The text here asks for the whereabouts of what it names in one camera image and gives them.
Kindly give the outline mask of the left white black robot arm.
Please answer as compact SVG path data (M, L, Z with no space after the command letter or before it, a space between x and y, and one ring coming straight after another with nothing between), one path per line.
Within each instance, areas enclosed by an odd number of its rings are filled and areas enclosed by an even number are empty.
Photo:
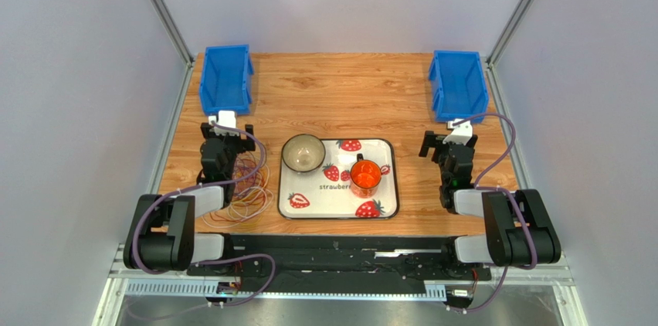
M195 185L138 199L123 251L126 267L157 274L222 259L227 235L197 233L195 220L230 206L242 181L234 175L237 158L256 150L256 138L251 124L236 130L212 121L201 131L205 140Z

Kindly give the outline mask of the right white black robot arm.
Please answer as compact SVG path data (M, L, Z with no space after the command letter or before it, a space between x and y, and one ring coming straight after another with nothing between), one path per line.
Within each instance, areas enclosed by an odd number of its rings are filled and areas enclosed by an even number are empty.
M450 238L449 258L458 264L528 268L560 260L561 243L539 191L476 187L472 182L477 136L426 131L419 156L439 166L441 206L451 214L483 219L485 232Z

